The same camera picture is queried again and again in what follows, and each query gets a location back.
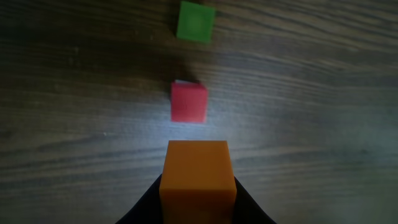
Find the wood grain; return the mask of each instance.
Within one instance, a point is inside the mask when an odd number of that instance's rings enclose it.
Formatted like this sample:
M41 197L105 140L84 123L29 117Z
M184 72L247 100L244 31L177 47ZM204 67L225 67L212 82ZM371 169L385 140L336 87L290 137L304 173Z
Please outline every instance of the wood grain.
M0 2L0 223L114 223L170 139L227 140L278 223L397 223L398 4L201 3L210 45L175 38L180 1ZM176 78L206 124L170 122Z

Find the orange block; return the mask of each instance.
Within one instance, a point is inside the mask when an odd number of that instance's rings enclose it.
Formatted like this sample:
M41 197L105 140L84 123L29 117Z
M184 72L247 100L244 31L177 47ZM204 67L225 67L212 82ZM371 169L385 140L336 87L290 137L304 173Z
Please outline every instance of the orange block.
M164 223L231 223L236 186L226 141L170 141L160 181Z

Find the red block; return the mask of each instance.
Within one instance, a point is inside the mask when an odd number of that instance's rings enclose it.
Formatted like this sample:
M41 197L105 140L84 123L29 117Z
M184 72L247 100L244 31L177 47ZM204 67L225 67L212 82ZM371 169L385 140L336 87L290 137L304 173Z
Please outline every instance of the red block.
M207 89L197 83L172 83L172 121L204 123Z

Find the green cube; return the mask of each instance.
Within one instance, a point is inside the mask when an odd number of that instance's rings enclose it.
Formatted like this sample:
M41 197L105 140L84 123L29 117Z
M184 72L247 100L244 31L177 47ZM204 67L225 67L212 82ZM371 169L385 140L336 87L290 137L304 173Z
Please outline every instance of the green cube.
M215 14L212 7L182 1L177 37L210 43Z

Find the block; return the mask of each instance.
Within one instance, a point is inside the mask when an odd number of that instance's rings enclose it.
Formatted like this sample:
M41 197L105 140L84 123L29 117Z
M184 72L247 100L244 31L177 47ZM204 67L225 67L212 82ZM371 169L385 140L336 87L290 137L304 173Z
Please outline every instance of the block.
M164 223L231 223L236 185L226 141L169 141L160 201Z
M172 83L171 120L174 122L204 123L208 92L197 83Z
M215 14L216 10L212 7L182 1L177 37L210 43Z

